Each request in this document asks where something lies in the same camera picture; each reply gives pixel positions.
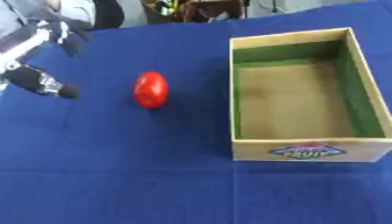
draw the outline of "robotic arm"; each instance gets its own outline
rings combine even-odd
[[[62,84],[41,69],[24,64],[45,42],[62,46],[66,53],[74,56],[79,45],[74,34],[83,39],[83,32],[72,29],[64,21],[35,21],[0,40],[0,82],[10,82],[25,90],[40,95],[55,95],[67,99],[79,97],[72,85]]]

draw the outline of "red tomato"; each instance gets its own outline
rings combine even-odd
[[[160,73],[143,73],[135,84],[136,101],[147,109],[157,109],[167,101],[169,85]]]

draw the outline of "printed label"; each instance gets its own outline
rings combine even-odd
[[[298,160],[323,158],[327,156],[339,155],[346,153],[324,143],[294,145],[277,150],[271,150],[270,153],[282,155],[287,158],[295,158]]]

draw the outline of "blue table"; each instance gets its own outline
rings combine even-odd
[[[373,223],[392,220],[392,155],[376,164],[232,162],[228,39],[354,28],[392,107],[392,4],[370,2],[217,24],[98,31],[80,57],[31,63],[79,101],[11,87],[0,101],[1,224]],[[159,111],[137,76],[170,83]]]

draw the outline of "wooden box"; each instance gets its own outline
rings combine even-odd
[[[389,111],[351,28],[230,40],[235,160],[373,162]]]

